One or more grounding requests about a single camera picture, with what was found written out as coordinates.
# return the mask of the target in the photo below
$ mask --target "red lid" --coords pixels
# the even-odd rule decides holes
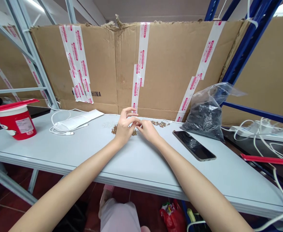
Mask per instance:
[[[30,103],[34,103],[34,102],[39,102],[39,100],[37,99],[29,99],[29,100],[25,100],[25,101],[19,101],[19,102],[15,102],[15,103],[10,103],[7,105],[1,105],[0,106],[0,111],[3,110],[9,110],[18,106],[22,106],[22,105],[28,105]]]

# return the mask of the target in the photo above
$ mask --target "clear plastic bag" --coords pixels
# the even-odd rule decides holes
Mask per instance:
[[[221,82],[195,93],[191,100],[190,113],[182,130],[224,141],[221,130],[222,109],[220,105],[229,95],[243,96],[243,93],[235,89],[228,82]]]

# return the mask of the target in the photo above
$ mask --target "smartphone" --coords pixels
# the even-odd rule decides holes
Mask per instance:
[[[215,160],[216,156],[185,131],[173,131],[176,138],[198,160]]]

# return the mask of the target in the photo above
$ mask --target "hand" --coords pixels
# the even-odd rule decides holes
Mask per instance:
[[[142,120],[140,122],[137,122],[136,127],[142,133],[142,135],[151,143],[155,143],[161,138],[151,121]]]
[[[131,111],[135,111],[136,109],[133,107],[128,107],[122,110],[120,119],[118,121],[117,132],[115,136],[115,140],[121,145],[124,146],[130,137],[132,136],[134,129],[136,127],[136,123],[140,122],[140,120],[136,117],[130,116],[138,116],[136,113],[131,113]]]

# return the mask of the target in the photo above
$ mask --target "pink pants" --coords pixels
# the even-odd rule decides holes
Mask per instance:
[[[114,198],[109,199],[102,208],[100,218],[102,232],[141,232],[150,230],[140,228],[136,207],[132,202],[117,203]]]

